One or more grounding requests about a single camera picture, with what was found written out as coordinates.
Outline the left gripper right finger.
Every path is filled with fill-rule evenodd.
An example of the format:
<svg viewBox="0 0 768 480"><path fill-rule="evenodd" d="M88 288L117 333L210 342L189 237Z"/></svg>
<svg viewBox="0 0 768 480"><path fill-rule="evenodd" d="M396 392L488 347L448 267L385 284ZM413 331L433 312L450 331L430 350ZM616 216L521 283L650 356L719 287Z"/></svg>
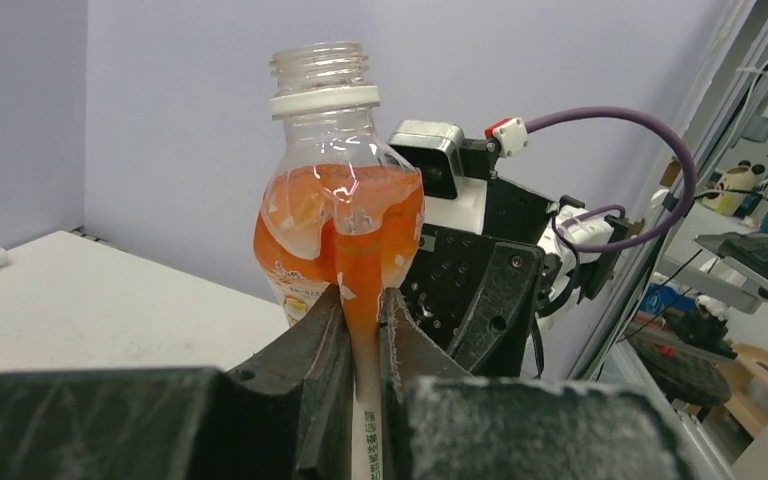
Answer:
<svg viewBox="0 0 768 480"><path fill-rule="evenodd" d="M470 374L411 320L381 310L388 479L692 479L676 416L643 389Z"/></svg>

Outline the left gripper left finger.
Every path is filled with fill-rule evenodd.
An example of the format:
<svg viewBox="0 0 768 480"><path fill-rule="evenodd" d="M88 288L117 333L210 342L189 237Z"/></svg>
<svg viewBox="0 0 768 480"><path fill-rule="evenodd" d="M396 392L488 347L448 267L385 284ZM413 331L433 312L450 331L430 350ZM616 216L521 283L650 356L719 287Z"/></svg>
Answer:
<svg viewBox="0 0 768 480"><path fill-rule="evenodd" d="M0 479L347 479L351 376L335 287L228 371L0 373Z"/></svg>

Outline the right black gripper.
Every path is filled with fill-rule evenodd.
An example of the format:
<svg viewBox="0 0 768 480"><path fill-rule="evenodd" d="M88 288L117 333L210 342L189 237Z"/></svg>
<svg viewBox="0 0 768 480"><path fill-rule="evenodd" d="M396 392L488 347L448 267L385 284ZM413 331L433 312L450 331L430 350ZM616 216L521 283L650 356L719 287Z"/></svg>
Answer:
<svg viewBox="0 0 768 480"><path fill-rule="evenodd" d="M414 323L462 368L519 376L546 271L550 200L501 177L428 197L401 292Z"/></svg>

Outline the orange label bottle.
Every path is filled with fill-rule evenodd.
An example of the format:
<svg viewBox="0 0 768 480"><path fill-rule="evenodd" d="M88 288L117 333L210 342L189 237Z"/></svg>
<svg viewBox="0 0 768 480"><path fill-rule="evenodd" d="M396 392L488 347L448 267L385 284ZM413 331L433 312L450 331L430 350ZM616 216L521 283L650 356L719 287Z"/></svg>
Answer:
<svg viewBox="0 0 768 480"><path fill-rule="evenodd" d="M283 50L270 66L285 151L263 193L253 249L289 322L339 291L353 356L353 475L380 479L382 297L404 281L424 222L422 177L380 139L380 103L356 42Z"/></svg>

